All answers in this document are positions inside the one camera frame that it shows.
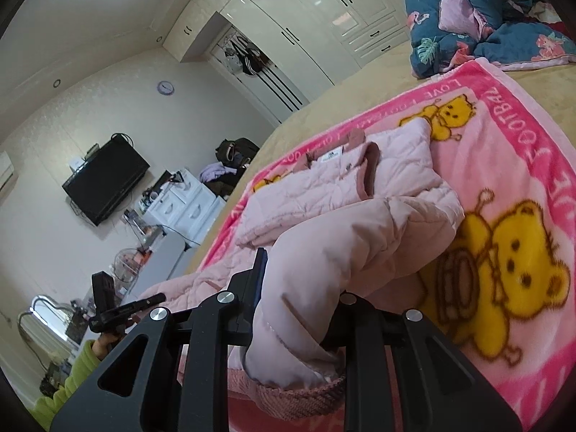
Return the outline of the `green sleeve forearm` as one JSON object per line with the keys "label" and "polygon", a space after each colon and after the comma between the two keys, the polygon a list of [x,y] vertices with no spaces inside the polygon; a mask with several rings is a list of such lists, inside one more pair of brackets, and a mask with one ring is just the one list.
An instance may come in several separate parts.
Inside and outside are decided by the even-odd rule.
{"label": "green sleeve forearm", "polygon": [[28,411],[44,431],[49,431],[52,421],[64,403],[76,392],[79,386],[100,366],[100,359],[94,352],[95,340],[89,340],[75,359],[70,375],[50,397],[43,396],[38,399],[33,408]]}

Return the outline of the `person's left hand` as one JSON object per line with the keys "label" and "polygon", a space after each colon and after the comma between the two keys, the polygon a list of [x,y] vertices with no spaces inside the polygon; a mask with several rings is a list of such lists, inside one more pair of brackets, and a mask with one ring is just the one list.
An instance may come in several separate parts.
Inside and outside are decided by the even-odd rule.
{"label": "person's left hand", "polygon": [[92,345],[92,351],[96,358],[100,361],[103,360],[125,336],[126,333],[101,333]]}

